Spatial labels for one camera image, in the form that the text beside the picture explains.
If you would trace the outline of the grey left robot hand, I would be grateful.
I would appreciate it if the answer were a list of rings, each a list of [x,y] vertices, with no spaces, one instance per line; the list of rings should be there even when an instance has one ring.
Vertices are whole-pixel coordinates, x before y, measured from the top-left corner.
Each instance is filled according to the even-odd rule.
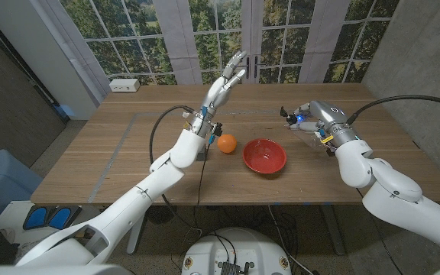
[[[222,107],[229,99],[231,90],[239,84],[246,73],[245,69],[235,72],[241,61],[247,56],[247,51],[238,51],[226,64],[221,76],[210,86],[202,102],[202,108],[212,117],[218,108]]]

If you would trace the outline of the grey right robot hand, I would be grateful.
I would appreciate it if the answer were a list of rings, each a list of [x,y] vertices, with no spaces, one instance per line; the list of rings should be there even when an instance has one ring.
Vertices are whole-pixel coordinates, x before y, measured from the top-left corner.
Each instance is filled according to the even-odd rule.
[[[324,101],[311,101],[298,107],[286,119],[287,127],[293,131],[314,134],[323,130],[325,136],[333,137],[338,143],[357,140],[357,134],[346,123],[345,113],[337,106]]]

